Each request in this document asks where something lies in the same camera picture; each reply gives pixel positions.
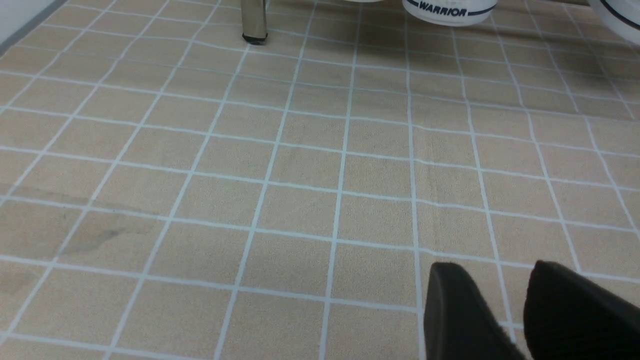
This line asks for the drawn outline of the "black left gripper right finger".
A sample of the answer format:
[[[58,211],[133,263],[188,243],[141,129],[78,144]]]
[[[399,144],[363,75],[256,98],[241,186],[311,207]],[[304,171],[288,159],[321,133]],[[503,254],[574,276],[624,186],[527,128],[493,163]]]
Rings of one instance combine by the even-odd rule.
[[[639,308],[557,262],[535,262],[523,327],[535,360],[640,357]]]

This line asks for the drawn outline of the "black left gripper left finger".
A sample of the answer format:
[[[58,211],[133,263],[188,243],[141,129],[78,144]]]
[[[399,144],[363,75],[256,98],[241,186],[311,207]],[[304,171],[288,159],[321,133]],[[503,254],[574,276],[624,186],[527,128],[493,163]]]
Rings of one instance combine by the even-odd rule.
[[[430,266],[423,335],[428,360],[524,360],[470,274],[454,262]]]

